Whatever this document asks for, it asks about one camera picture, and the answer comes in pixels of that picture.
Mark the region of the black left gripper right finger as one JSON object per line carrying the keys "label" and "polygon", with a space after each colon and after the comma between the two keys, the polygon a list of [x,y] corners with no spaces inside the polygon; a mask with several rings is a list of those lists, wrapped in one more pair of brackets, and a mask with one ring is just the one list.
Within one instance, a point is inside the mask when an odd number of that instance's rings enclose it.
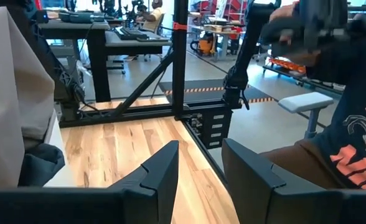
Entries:
{"label": "black left gripper right finger", "polygon": [[222,160],[240,223],[366,224],[366,190],[326,190],[226,138]]}

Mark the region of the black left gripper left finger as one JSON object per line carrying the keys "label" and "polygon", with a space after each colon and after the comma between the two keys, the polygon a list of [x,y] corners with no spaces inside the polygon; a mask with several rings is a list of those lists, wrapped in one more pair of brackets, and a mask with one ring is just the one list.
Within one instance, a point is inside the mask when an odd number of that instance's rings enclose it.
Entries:
{"label": "black left gripper left finger", "polygon": [[0,191],[0,223],[170,223],[178,176],[179,143],[170,141],[107,188]]}

